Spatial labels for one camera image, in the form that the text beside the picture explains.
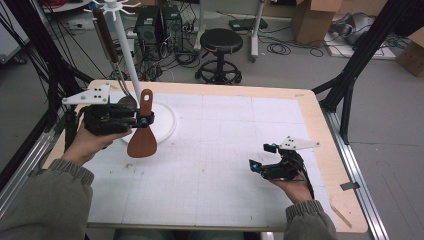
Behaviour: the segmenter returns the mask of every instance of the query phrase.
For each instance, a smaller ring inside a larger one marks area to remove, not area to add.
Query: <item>wheel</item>
[[[235,83],[240,83],[240,82],[241,82],[241,79],[242,79],[242,76],[241,76],[241,74],[240,74],[240,77],[236,78],[236,79],[234,80],[234,82],[235,82]]]
[[[196,79],[200,79],[200,73],[197,71],[197,72],[195,72],[194,73],[194,77],[196,78]]]

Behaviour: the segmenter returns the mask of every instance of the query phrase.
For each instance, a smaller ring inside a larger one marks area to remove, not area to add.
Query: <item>wooden table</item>
[[[120,91],[117,82],[108,82],[112,85],[112,91]],[[96,80],[90,84],[89,88],[97,87],[104,83],[104,80]],[[142,82],[141,86],[142,88],[151,89],[154,93],[163,94],[246,96],[252,98],[296,100],[301,109],[303,121],[310,139],[320,142],[320,147],[314,149],[314,154],[318,162],[319,171],[321,173],[323,182],[325,184],[325,189],[328,193],[331,209],[334,211],[334,219],[337,231],[352,233],[367,231],[368,226],[362,213],[361,207],[355,196],[355,193],[353,192],[353,190],[343,191],[340,187],[341,184],[349,182],[349,178],[346,174],[342,160],[333,141],[327,123],[323,117],[316,96],[312,91],[303,89],[218,86],[204,84],[178,84],[158,82]],[[64,134],[62,133],[57,144],[52,150],[48,160],[46,161],[44,167],[47,168],[51,164],[53,159],[60,157],[63,152],[63,149]],[[111,227],[117,227],[116,224],[119,223],[109,223],[106,225],[99,224],[100,223],[92,223],[91,225],[89,224],[89,226],[94,227],[108,225]],[[151,225],[148,225],[148,227],[158,226],[156,223],[152,223]]]

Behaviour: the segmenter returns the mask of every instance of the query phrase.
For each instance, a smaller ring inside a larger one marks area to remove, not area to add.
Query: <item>white pole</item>
[[[122,53],[124,54],[125,64],[127,65],[128,72],[130,74],[131,81],[134,85],[135,94],[137,95],[136,99],[138,103],[140,103],[141,97],[141,87],[140,82],[138,81],[137,72],[135,71],[133,59],[131,56],[131,51],[128,46],[128,40],[125,35],[124,25],[122,24],[121,14],[119,11],[115,12],[116,21],[113,21],[116,29],[116,33],[118,34],[119,44],[121,45]]]
[[[102,9],[105,10],[105,14],[107,12],[112,13],[113,24],[115,26],[116,33],[118,34],[119,44],[121,45],[122,53],[124,54],[125,64],[127,66],[128,72],[130,74],[130,78],[131,78],[132,84],[134,86],[135,94],[137,95],[136,99],[137,99],[138,103],[140,104],[140,100],[141,100],[140,99],[140,97],[141,97],[140,82],[138,81],[137,72],[135,71],[135,67],[134,67],[134,63],[133,63],[133,60],[132,60],[130,48],[128,46],[128,40],[127,40],[127,37],[125,35],[124,24],[122,23],[121,14],[119,13],[119,11],[123,11],[127,14],[133,14],[133,13],[129,13],[129,12],[123,10],[122,7],[123,6],[125,6],[125,7],[135,7],[135,6],[140,5],[141,3],[138,3],[138,4],[133,5],[133,6],[122,5],[122,3],[125,3],[125,2],[128,2],[128,0],[123,0],[122,2],[117,2],[116,0],[105,0],[106,4],[103,4]]]

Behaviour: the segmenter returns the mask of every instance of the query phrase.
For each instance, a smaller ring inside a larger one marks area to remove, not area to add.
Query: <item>black stool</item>
[[[200,45],[206,49],[205,57],[209,53],[213,53],[217,60],[212,60],[200,66],[194,75],[197,79],[202,78],[206,83],[227,84],[227,83],[240,83],[241,72],[237,67],[224,60],[225,54],[232,54],[237,52],[243,46],[243,39],[234,31],[222,28],[215,28],[206,31],[200,37]],[[207,68],[209,64],[216,62],[216,69]],[[228,64],[232,67],[230,70],[224,70],[224,65]],[[234,74],[232,78],[227,78],[227,74]]]

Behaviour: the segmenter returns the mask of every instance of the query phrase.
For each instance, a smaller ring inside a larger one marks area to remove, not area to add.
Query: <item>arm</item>
[[[313,200],[301,176],[292,181],[270,180],[293,202],[286,209],[287,229],[284,239],[337,239],[336,228],[320,202]]]
[[[129,133],[94,136],[80,127],[62,158],[29,178],[0,216],[0,239],[84,239],[94,175],[82,165]]]

